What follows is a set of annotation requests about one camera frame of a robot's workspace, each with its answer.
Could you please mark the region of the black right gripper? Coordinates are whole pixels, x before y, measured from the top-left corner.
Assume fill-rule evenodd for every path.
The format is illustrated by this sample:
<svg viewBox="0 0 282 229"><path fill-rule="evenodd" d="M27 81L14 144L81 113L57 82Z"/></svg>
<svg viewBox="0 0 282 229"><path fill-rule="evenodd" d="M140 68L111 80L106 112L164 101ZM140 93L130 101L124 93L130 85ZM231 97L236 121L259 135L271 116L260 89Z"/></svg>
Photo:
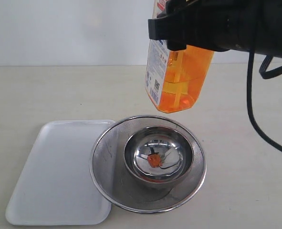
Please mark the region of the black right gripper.
<svg viewBox="0 0 282 229"><path fill-rule="evenodd" d="M167 41L172 51L193 46L215 52L226 52L213 42L210 29L213 14L203 7L200 0L188 3L185 0L170 0L166 3L166 14L148 20L148 34L151 40Z"/></svg>

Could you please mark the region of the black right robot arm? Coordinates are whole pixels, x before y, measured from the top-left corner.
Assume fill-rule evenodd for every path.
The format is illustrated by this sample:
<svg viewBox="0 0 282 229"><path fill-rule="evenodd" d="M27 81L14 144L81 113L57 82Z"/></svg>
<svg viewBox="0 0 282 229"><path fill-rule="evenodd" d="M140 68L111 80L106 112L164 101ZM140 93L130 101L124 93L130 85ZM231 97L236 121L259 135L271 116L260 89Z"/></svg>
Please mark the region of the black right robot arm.
<svg viewBox="0 0 282 229"><path fill-rule="evenodd" d="M170 0L148 21L151 40L172 51L195 46L282 58L282 0Z"/></svg>

